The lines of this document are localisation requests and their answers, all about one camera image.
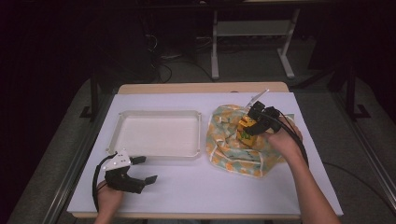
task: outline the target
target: table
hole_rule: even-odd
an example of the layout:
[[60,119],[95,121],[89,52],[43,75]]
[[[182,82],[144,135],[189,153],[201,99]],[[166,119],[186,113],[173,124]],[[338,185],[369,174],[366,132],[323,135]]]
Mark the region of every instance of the table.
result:
[[[186,83],[125,85],[114,97],[67,211],[75,217],[95,217],[91,186],[95,166],[106,147],[118,114],[133,109],[196,109],[202,113],[201,152],[194,160],[148,160],[131,167],[135,178],[158,175],[141,194],[126,193],[118,217],[195,219],[299,218],[294,182],[286,163],[277,164],[263,178],[225,172],[213,166],[205,153],[205,133],[211,113],[219,105],[245,105],[257,92],[270,89],[260,101],[283,113],[292,113],[304,136],[310,168],[335,213],[340,204],[321,163],[293,93],[284,83]],[[99,181],[104,179],[101,172]]]

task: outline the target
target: wire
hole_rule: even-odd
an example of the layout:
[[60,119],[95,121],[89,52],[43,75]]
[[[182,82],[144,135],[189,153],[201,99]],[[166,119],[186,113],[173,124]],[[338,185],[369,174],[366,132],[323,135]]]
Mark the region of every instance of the wire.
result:
[[97,191],[99,191],[100,189],[102,189],[106,185],[107,185],[107,182],[104,185],[102,185]]
[[157,39],[157,37],[155,37],[155,35],[146,35],[146,37],[152,38],[155,41],[152,49],[148,49],[149,51],[153,52],[158,46],[158,39]]
[[160,66],[165,67],[169,70],[169,77],[166,80],[163,80],[163,78],[161,77],[161,73],[159,73],[159,75],[158,75],[158,78],[160,79],[161,83],[166,83],[172,78],[172,75],[173,75],[172,69],[170,67],[166,66],[165,64],[160,64]]
[[289,124],[291,130],[292,130],[295,134],[297,134],[297,132],[293,129],[293,126],[290,124],[290,122],[289,122],[289,120],[286,118],[286,116],[285,116],[282,112],[280,112],[279,110],[277,110],[277,112],[279,112],[279,114],[282,115],[282,117],[286,120],[286,122]]
[[260,115],[265,116],[267,119],[270,119],[271,121],[276,122],[277,124],[280,125],[280,127],[282,127],[289,135],[290,137],[294,140],[294,142],[297,144],[297,146],[300,148],[301,153],[303,154],[303,158],[306,162],[306,165],[309,167],[309,161],[308,161],[308,156],[306,155],[306,150],[304,147],[303,142],[301,141],[300,137],[297,135],[296,132],[294,132],[294,130],[292,131],[291,128],[289,128],[286,124],[284,124],[282,121],[278,120],[278,119],[274,119],[273,117],[262,113],[262,112],[258,112]]
[[117,152],[114,155],[111,156],[107,156],[106,158],[104,158],[97,166],[95,169],[95,173],[93,174],[93,179],[92,179],[92,197],[93,197],[93,202],[95,204],[96,207],[96,211],[99,211],[99,203],[98,203],[98,189],[96,187],[97,182],[98,182],[98,176],[99,176],[99,171],[101,169],[102,164],[109,160],[114,158],[117,155]]
[[[124,69],[125,71],[127,71],[128,73],[130,73],[130,74],[132,74],[133,76],[136,76],[136,77],[139,77],[139,75],[136,73],[136,72],[134,72],[134,71],[132,71],[131,69],[129,69],[128,67],[126,67],[125,65],[123,65],[121,62],[119,62],[118,60],[116,60],[114,57],[112,57],[109,53],[107,53],[104,49],[102,49],[102,47],[100,47],[99,45],[96,45],[96,47],[97,48],[99,48],[99,50],[101,50],[106,56],[107,56],[107,58],[108,59],[110,59],[111,61],[113,61],[114,63],[116,63],[117,65],[119,65],[122,69]],[[131,81],[131,80],[128,80],[127,78],[125,78],[125,77],[123,77],[123,76],[118,76],[120,79],[122,79],[122,81],[126,81],[126,82],[128,82],[128,81]],[[143,82],[143,83],[151,83],[153,80],[148,80],[148,81],[145,81],[145,82]],[[133,83],[135,83],[135,84],[141,84],[142,82],[134,82],[134,81],[132,81]]]
[[234,54],[237,52],[242,51],[242,45],[239,42],[235,42],[233,38],[223,38],[221,41],[218,41],[218,53],[222,54]]
[[189,62],[189,61],[183,61],[183,62],[165,62],[165,63],[190,63],[192,65],[195,65],[196,67],[200,68],[202,71],[204,71],[204,73],[206,74],[207,77],[210,78],[211,81],[215,82],[216,80],[212,78],[212,76],[210,76],[206,70],[199,64],[197,63],[193,63],[193,62]]
[[359,180],[363,185],[365,185],[367,188],[369,188],[386,205],[386,207],[390,210],[390,212],[396,217],[396,211],[389,205],[388,201],[376,189],[374,189],[372,186],[370,186],[368,183],[366,183],[360,177],[358,177],[357,175],[354,175],[353,173],[349,172],[347,169],[345,169],[341,166],[338,166],[336,164],[326,162],[326,161],[323,161],[323,164],[335,167],[335,168],[337,168],[341,171],[344,171],[345,173],[353,176],[355,179]]
[[203,49],[207,49],[212,44],[212,37],[202,37],[201,39],[207,39],[205,43],[196,47],[196,51],[199,52]]

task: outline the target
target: forearm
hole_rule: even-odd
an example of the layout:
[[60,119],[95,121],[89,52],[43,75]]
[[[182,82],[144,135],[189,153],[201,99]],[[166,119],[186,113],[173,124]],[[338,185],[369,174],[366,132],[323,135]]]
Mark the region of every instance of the forearm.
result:
[[110,224],[114,217],[112,212],[100,212],[96,217],[94,224]]
[[288,164],[293,174],[303,223],[340,223],[303,157],[295,155],[288,158]]

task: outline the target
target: yellow object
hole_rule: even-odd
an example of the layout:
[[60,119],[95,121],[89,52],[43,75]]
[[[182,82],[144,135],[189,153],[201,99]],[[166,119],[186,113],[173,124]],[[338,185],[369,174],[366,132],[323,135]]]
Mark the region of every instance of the yellow object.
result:
[[236,138],[247,147],[252,147],[255,144],[255,142],[257,140],[257,135],[252,136],[252,135],[246,133],[244,131],[244,128],[250,127],[255,123],[256,123],[256,120],[251,119],[247,115],[242,117],[241,120],[239,120],[239,122],[238,122],[238,127],[236,128],[236,130],[237,130]]

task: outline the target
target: transparent tray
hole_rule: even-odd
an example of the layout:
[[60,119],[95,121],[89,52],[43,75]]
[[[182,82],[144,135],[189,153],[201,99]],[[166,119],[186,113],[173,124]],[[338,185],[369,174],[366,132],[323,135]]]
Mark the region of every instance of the transparent tray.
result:
[[194,158],[200,152],[201,113],[195,110],[120,113],[108,154],[130,157]]

